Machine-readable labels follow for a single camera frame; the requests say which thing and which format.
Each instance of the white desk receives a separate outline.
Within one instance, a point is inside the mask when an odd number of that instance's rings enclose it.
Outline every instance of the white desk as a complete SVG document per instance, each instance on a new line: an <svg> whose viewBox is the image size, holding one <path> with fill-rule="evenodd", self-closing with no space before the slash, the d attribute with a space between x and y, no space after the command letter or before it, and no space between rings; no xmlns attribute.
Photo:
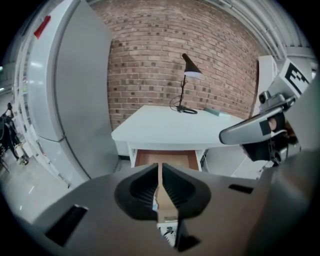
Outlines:
<svg viewBox="0 0 320 256"><path fill-rule="evenodd" d="M111 134L115 141L126 142L131 166L137 150L195 150L200 160L208 148L225 146L219 132L243 121L241 118L218 117L198 110L198 114L179 113L167 106L145 105L124 121Z"/></svg>

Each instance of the desk leg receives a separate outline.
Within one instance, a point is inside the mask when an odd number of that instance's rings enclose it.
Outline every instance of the desk leg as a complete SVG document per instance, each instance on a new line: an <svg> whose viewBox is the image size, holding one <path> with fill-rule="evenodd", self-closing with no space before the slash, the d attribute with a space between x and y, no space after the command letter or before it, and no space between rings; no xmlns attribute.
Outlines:
<svg viewBox="0 0 320 256"><path fill-rule="evenodd" d="M131 168L133 168L136 165L136 158L137 158L138 150L132 148L129 143L127 143L127 146L128 146L129 157L130 157L130 162L131 162Z"/></svg>
<svg viewBox="0 0 320 256"><path fill-rule="evenodd" d="M205 151L206 151L205 149L195 150L196 161L198 163L198 168L200 172L202 172L201 158L204 155Z"/></svg>

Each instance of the book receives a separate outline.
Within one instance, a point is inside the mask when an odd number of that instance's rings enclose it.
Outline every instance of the book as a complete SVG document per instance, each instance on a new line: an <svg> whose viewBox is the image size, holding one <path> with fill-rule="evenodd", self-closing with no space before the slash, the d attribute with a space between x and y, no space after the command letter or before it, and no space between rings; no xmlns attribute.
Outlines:
<svg viewBox="0 0 320 256"><path fill-rule="evenodd" d="M231 116L230 114L228 114L226 112L219 111L219 110L216 110L214 108L205 107L204 111L207 111L207 112L209 112L211 114L216 115L217 117L222 117L222 118L230 118L230 116Z"/></svg>

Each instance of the lamp shade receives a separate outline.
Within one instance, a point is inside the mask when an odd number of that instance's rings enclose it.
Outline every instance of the lamp shade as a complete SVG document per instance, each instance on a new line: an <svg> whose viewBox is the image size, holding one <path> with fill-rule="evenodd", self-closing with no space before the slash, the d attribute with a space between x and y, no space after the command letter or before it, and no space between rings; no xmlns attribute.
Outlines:
<svg viewBox="0 0 320 256"><path fill-rule="evenodd" d="M199 78L202 73L200 69L192 62L189 56L185 53L182 54L182 58L185 60L184 75L191 78Z"/></svg>

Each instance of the red label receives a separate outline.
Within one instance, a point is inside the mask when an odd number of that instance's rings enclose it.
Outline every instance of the red label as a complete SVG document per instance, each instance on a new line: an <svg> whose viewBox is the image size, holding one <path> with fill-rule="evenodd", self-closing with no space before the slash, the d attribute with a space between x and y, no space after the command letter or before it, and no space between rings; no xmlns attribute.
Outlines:
<svg viewBox="0 0 320 256"><path fill-rule="evenodd" d="M44 21L41 23L41 25L38 27L38 29L33 33L37 39L39 39L42 31L44 31L46 25L50 21L51 16L45 16Z"/></svg>

